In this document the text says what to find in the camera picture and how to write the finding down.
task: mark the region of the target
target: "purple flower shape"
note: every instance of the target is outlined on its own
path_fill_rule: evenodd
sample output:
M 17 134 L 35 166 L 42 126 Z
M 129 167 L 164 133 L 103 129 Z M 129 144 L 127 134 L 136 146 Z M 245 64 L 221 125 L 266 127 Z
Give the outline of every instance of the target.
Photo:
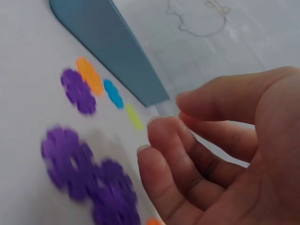
M 135 207 L 124 200 L 121 190 L 113 186 L 99 190 L 94 201 L 93 218 L 99 225 L 140 225 Z
M 61 127 L 48 130 L 41 153 L 52 164 L 47 169 L 51 180 L 59 189 L 67 187 L 70 198 L 83 201 L 88 193 L 99 189 L 98 167 L 91 162 L 93 153 L 86 143 L 79 143 L 73 130 Z
M 118 188 L 124 199 L 131 206 L 137 203 L 137 196 L 134 191 L 130 177 L 124 173 L 123 167 L 111 159 L 104 160 L 99 167 L 97 177 L 107 186 Z
M 61 84 L 65 88 L 70 102 L 77 105 L 78 111 L 83 114 L 93 114 L 96 111 L 96 99 L 92 96 L 90 88 L 77 71 L 67 69 L 61 76 Z

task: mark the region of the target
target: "hand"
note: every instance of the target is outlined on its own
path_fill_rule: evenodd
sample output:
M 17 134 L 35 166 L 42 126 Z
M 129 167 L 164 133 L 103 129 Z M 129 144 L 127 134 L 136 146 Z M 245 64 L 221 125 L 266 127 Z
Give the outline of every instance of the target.
M 167 225 L 300 224 L 300 69 L 220 77 L 177 105 L 180 119 L 150 122 L 151 147 L 138 152 Z M 218 158 L 189 129 L 250 166 Z

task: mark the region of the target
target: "blue foam sticker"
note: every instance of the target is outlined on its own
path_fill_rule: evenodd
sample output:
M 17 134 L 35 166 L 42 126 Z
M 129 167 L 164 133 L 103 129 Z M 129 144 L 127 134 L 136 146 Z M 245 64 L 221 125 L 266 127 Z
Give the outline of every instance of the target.
M 118 109 L 123 109 L 124 108 L 123 99 L 120 96 L 118 89 L 112 83 L 112 81 L 108 79 L 104 79 L 103 85 L 110 100 L 117 106 Z

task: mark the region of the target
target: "orange flower shape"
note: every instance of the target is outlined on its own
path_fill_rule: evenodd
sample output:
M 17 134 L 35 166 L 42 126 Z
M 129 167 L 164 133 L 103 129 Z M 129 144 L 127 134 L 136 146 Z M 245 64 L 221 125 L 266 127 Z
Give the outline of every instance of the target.
M 147 225 L 163 225 L 163 224 L 157 219 L 149 219 L 147 221 Z
M 83 57 L 79 58 L 76 61 L 76 64 L 78 72 L 80 73 L 82 79 L 88 83 L 91 91 L 95 95 L 101 95 L 104 89 L 103 84 L 93 65 Z

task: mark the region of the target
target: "pencil sketch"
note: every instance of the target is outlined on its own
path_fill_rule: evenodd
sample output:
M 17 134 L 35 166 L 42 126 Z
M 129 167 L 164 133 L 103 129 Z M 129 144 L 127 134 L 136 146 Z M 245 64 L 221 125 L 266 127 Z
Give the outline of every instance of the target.
M 167 15 L 180 19 L 178 29 L 196 37 L 210 37 L 223 30 L 227 23 L 229 7 L 217 0 L 167 0 Z

